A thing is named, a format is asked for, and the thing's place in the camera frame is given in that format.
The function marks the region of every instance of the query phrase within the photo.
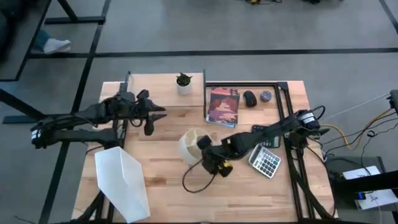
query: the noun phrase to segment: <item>white paper bag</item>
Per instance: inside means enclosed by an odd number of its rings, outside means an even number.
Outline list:
[[[141,164],[120,147],[95,154],[98,187],[128,223],[150,216]]]

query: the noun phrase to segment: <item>white pot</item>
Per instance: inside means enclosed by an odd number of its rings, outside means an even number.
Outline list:
[[[175,81],[175,85],[177,86],[177,92],[181,95],[187,95],[192,92],[192,82],[190,82],[187,86],[180,86],[177,84],[177,81]]]

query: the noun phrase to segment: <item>gray floor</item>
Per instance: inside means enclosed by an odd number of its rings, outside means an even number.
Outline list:
[[[104,0],[69,2],[78,15],[98,16]],[[386,2],[398,17],[398,3]],[[12,57],[0,65],[1,76],[15,76],[39,11],[32,10],[31,20],[21,25],[23,35],[17,37]],[[54,1],[47,16],[63,13]],[[70,39],[73,52],[89,51],[95,28],[93,24],[45,27],[56,38]],[[398,35],[375,0],[328,0],[316,6],[300,0],[268,6],[234,0],[112,0],[97,52],[369,47],[398,47]],[[128,70],[168,73],[206,69],[209,80],[304,80],[311,106],[325,105],[324,118],[328,118],[397,88],[397,61],[398,54],[98,58],[93,62],[81,108],[98,101],[103,82],[121,81]],[[18,82],[0,83],[0,88],[44,113],[67,113],[84,64],[85,59],[29,60]],[[363,128],[387,106],[381,98],[325,123],[350,133]],[[0,118],[10,114],[18,112],[0,104]],[[14,215],[33,222],[40,217],[60,146],[35,150],[29,141],[31,127],[0,124],[0,179],[7,183],[0,185],[1,223],[18,222]],[[397,170],[397,133],[393,130],[372,140],[365,155],[381,156],[387,170]],[[325,141],[334,136],[330,134]],[[50,222],[67,221],[72,214],[84,150],[83,144],[70,147]],[[335,151],[336,155],[360,153]],[[344,220],[379,221],[374,211],[339,210],[339,214]],[[392,222],[391,214],[383,212],[383,223]]]

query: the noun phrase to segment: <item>jeans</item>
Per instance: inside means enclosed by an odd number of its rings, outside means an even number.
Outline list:
[[[50,35],[44,31],[44,30],[40,30],[39,33],[37,34],[36,37],[36,41],[35,44],[33,46],[33,50],[37,50],[39,52],[43,52],[44,50],[44,45],[45,43],[47,43],[47,41],[49,40]]]

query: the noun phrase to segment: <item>book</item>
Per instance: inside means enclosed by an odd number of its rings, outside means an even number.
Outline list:
[[[206,121],[234,128],[238,123],[239,97],[237,89],[213,87]]]

